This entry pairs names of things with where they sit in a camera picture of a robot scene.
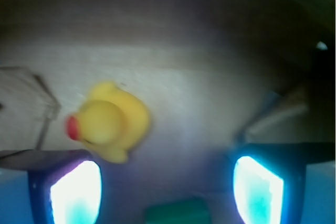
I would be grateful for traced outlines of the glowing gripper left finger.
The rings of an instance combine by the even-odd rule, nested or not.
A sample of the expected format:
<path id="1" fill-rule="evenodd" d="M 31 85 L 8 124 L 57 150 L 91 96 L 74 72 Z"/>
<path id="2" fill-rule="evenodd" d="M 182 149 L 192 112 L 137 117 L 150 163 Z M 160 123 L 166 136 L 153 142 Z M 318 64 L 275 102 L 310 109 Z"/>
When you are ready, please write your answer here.
<path id="1" fill-rule="evenodd" d="M 96 223 L 102 175 L 91 153 L 43 151 L 41 155 L 28 169 L 34 223 Z"/>

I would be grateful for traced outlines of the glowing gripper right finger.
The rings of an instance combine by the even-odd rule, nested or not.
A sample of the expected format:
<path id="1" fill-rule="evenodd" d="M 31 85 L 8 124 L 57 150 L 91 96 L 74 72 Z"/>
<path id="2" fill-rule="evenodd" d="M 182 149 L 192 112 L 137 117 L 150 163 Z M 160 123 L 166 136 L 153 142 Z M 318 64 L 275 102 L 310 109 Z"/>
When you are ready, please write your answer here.
<path id="1" fill-rule="evenodd" d="M 300 223 L 303 144 L 246 144 L 234 153 L 233 194 L 243 223 Z"/>

